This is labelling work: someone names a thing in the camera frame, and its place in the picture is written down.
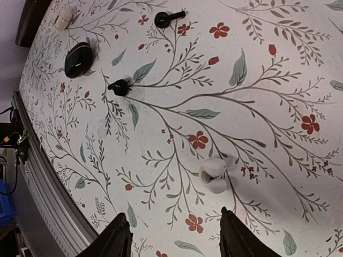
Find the white earbud partial top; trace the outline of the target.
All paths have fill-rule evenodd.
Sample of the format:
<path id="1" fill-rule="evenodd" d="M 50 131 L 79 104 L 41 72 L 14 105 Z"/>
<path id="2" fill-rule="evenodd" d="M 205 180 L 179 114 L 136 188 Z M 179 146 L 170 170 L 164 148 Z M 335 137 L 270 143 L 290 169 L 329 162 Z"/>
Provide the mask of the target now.
<path id="1" fill-rule="evenodd" d="M 208 158 L 199 168 L 199 179 L 202 185 L 213 194 L 221 194 L 227 189 L 227 182 L 221 178 L 227 164 L 220 158 Z"/>

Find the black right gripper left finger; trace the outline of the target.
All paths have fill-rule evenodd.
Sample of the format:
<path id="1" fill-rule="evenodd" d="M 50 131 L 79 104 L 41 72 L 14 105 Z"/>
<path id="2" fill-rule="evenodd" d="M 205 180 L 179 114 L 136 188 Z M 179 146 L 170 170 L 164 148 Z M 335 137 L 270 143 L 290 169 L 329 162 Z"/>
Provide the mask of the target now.
<path id="1" fill-rule="evenodd" d="M 125 213 L 119 213 L 99 236 L 77 257 L 127 257 L 131 256 L 133 233 Z"/>

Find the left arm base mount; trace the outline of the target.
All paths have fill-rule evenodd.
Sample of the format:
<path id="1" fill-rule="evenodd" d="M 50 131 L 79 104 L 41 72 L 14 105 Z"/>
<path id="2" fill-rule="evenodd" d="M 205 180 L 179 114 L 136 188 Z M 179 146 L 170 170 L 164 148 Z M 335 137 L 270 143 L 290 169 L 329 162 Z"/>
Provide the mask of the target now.
<path id="1" fill-rule="evenodd" d="M 1 115 L 7 112 L 10 113 L 10 121 L 1 122 L 1 148 L 17 150 L 20 162 L 25 164 L 28 159 L 28 130 L 24 128 L 18 109 L 9 107 Z"/>

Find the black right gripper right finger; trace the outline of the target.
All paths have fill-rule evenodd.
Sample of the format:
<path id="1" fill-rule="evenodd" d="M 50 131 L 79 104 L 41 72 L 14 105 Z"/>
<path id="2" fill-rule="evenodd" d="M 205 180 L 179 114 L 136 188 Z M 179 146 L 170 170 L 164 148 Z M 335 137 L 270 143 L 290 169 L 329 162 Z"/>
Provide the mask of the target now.
<path id="1" fill-rule="evenodd" d="M 280 256 L 260 241 L 231 210 L 222 207 L 221 213 L 221 257 Z"/>

